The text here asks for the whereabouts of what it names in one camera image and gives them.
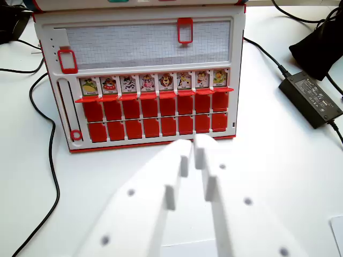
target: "guess who game board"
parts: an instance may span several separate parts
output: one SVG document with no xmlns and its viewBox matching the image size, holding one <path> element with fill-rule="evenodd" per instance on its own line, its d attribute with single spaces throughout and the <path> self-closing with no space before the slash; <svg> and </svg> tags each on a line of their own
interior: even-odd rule
<svg viewBox="0 0 343 257">
<path fill-rule="evenodd" d="M 71 152 L 236 135 L 242 1 L 25 3 Z"/>
</svg>

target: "cartoon character picture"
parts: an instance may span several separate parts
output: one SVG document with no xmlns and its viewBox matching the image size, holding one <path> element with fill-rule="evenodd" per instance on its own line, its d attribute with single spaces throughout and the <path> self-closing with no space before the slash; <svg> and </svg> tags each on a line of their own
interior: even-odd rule
<svg viewBox="0 0 343 257">
<path fill-rule="evenodd" d="M 195 73 L 196 78 L 196 88 L 203 88 L 203 87 L 209 87 L 209 74 L 205 71 L 197 71 Z"/>
<path fill-rule="evenodd" d="M 159 75 L 160 90 L 173 90 L 173 77 L 168 73 Z"/>
<path fill-rule="evenodd" d="M 213 87 L 226 86 L 226 72 L 224 70 L 213 71 Z"/>
<path fill-rule="evenodd" d="M 136 92 L 136 82 L 130 76 L 120 76 L 123 93 Z"/>
<path fill-rule="evenodd" d="M 142 92 L 155 91 L 154 78 L 151 77 L 149 74 L 140 75 L 139 81 L 140 81 L 140 90 Z"/>
<path fill-rule="evenodd" d="M 101 77 L 101 87 L 104 94 L 118 94 L 117 81 L 111 77 Z"/>
<path fill-rule="evenodd" d="M 178 89 L 191 89 L 192 88 L 192 79 L 191 76 L 186 73 L 178 73 L 177 74 L 177 88 Z"/>
<path fill-rule="evenodd" d="M 83 95 L 98 95 L 96 83 L 91 78 L 81 78 L 80 83 Z"/>
</svg>

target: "black power supply brick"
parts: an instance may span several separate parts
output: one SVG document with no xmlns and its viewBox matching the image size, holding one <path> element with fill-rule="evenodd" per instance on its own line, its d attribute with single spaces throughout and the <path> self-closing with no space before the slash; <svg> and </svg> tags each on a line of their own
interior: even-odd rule
<svg viewBox="0 0 343 257">
<path fill-rule="evenodd" d="M 279 88 L 313 128 L 318 128 L 343 114 L 306 72 L 289 75 Z"/>
</svg>

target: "grid panel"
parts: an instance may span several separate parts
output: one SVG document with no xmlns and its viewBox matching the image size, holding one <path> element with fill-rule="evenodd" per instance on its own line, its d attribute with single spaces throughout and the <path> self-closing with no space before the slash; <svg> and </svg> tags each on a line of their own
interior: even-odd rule
<svg viewBox="0 0 343 257">
<path fill-rule="evenodd" d="M 229 21 L 195 22 L 193 42 L 182 45 L 176 24 L 66 29 L 81 70 L 228 61 L 229 30 Z"/>
</svg>

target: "white table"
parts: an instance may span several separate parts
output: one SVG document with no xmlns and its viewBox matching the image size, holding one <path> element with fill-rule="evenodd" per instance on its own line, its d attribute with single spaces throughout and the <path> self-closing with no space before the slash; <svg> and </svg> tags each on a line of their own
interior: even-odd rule
<svg viewBox="0 0 343 257">
<path fill-rule="evenodd" d="M 285 7 L 306 19 L 326 17 L 331 9 Z M 301 69 L 288 47 L 312 29 L 314 25 L 286 18 L 274 7 L 247 10 L 245 36 L 260 43 L 290 73 Z M 35 42 L 32 21 L 21 39 Z M 11 43 L 0 46 L 0 58 L 1 67 L 31 70 L 38 66 L 41 55 Z M 341 86 L 342 70 L 340 59 L 330 71 Z M 51 125 L 28 99 L 30 86 L 45 72 L 42 68 L 35 75 L 0 73 L 0 256 L 4 257 L 12 255 L 55 200 L 48 163 Z M 329 126 L 312 129 L 279 91 L 281 79 L 266 56 L 244 43 L 237 137 L 220 144 L 227 147 L 229 169 L 246 176 L 256 195 L 264 198 L 309 256 L 338 257 L 329 219 L 343 215 L 342 146 Z M 327 79 L 319 84 L 343 108 L 339 93 Z M 70 154 L 48 80 L 34 91 L 34 99 L 57 123 L 53 156 L 61 199 L 21 256 L 70 256 L 116 188 L 163 146 Z M 343 118 L 337 119 L 337 125 L 343 131 Z M 177 211 L 168 216 L 163 245 L 212 239 L 210 205 L 203 200 L 200 172 L 191 168 L 189 178 L 181 183 Z"/>
</svg>

